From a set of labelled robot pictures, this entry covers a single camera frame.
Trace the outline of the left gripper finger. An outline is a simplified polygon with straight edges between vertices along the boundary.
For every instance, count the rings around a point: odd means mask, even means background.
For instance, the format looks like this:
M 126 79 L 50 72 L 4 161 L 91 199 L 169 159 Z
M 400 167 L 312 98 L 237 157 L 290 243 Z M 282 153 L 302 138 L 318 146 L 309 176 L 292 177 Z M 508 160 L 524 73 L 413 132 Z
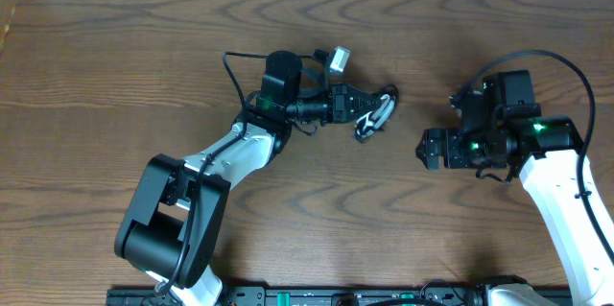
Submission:
M 357 124 L 378 124 L 384 122 L 384 107 L 379 106 L 375 110 L 371 110 L 361 115 L 357 120 Z
M 348 95 L 353 105 L 380 105 L 380 97 L 376 93 L 368 93 L 353 86 L 348 87 Z

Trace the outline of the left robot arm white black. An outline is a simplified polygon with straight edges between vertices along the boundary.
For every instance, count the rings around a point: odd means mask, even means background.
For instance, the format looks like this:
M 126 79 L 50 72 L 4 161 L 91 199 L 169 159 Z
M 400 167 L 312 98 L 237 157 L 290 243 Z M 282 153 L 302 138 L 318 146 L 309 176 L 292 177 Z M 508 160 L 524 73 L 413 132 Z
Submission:
M 294 129 L 354 122 L 354 136 L 363 142 L 388 121 L 398 99 L 395 86 L 367 93 L 329 82 L 349 55 L 343 47 L 316 50 L 309 58 L 322 71 L 314 77 L 317 88 L 307 90 L 300 88 L 302 56 L 265 56 L 261 88 L 239 97 L 241 111 L 226 136 L 182 159 L 159 154 L 148 162 L 114 243 L 117 256 L 156 279 L 148 300 L 217 302 L 223 284 L 209 263 L 229 192 L 280 154 Z

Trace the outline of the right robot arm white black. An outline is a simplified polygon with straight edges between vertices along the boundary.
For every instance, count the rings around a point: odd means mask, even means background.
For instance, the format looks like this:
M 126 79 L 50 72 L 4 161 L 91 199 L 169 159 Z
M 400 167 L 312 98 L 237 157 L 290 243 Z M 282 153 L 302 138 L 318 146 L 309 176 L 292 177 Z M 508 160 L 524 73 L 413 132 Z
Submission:
M 579 153 L 582 139 L 567 116 L 544 117 L 528 71 L 488 76 L 460 100 L 457 129 L 427 129 L 416 148 L 427 169 L 506 169 L 520 179 L 541 214 L 575 305 L 613 302 L 613 263 L 595 230 L 613 239 L 613 222 Z

